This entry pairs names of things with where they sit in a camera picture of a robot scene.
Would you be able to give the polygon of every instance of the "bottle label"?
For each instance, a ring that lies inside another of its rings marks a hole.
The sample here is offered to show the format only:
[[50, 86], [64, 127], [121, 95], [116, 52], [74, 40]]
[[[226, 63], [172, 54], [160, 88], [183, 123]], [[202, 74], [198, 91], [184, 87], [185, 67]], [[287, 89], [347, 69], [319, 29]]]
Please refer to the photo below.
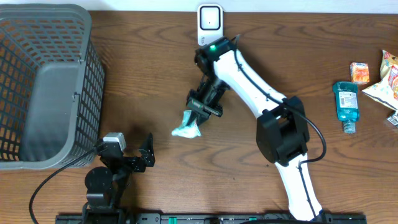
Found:
[[358, 103], [356, 101], [356, 93], [341, 91], [338, 93], [340, 98], [341, 108], [354, 108], [358, 109]]

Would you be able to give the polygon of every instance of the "teal bottle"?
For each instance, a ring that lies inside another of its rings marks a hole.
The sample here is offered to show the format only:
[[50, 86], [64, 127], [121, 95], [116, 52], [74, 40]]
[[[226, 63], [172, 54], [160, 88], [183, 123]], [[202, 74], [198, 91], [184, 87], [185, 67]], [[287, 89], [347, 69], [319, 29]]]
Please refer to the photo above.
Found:
[[355, 122], [359, 120], [358, 87], [351, 82], [337, 82], [333, 85], [336, 96], [337, 117], [343, 122], [344, 132], [355, 133]]

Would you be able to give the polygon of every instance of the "wooden table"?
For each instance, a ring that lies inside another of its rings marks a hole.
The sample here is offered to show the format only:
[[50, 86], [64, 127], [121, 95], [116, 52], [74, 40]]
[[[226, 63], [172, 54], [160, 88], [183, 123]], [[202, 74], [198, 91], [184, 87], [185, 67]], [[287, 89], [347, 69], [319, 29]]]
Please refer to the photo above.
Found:
[[[185, 97], [201, 72], [193, 63], [197, 15], [191, 12], [91, 12], [92, 40], [106, 65], [101, 132], [125, 134], [128, 154], [154, 134], [155, 167], [134, 174], [123, 203], [135, 211], [164, 213], [264, 213], [288, 210], [279, 173], [257, 148], [256, 120], [233, 92], [221, 99], [222, 118], [201, 126], [203, 136], [171, 136], [180, 125]], [[359, 94], [357, 133], [343, 133], [332, 84], [349, 80], [351, 62], [369, 64], [379, 81], [382, 49], [398, 54], [394, 15], [225, 13], [224, 34], [242, 34], [244, 58], [267, 83], [298, 96], [325, 135], [324, 160], [309, 165], [318, 200], [332, 212], [363, 212], [368, 223], [396, 223], [398, 129], [392, 111]], [[321, 153], [310, 130], [308, 154]], [[86, 173], [69, 169], [39, 192], [40, 223], [60, 212], [80, 213]], [[0, 172], [0, 222], [30, 223], [28, 204], [53, 170]]]

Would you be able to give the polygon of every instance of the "basket bottom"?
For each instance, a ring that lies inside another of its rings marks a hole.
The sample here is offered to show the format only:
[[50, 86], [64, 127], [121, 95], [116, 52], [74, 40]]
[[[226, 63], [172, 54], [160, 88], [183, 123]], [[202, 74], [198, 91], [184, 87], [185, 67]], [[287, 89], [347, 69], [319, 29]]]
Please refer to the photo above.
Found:
[[50, 159], [65, 145], [78, 68], [78, 63], [57, 62], [37, 71], [22, 135], [21, 161]]

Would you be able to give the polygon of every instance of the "barcode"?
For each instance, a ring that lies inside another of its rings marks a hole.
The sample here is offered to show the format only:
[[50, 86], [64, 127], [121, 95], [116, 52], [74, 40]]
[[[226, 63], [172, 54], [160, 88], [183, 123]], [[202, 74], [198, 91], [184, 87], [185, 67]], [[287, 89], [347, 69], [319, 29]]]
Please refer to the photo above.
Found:
[[394, 118], [387, 118], [388, 121], [390, 121], [393, 125], [397, 125], [398, 122]]

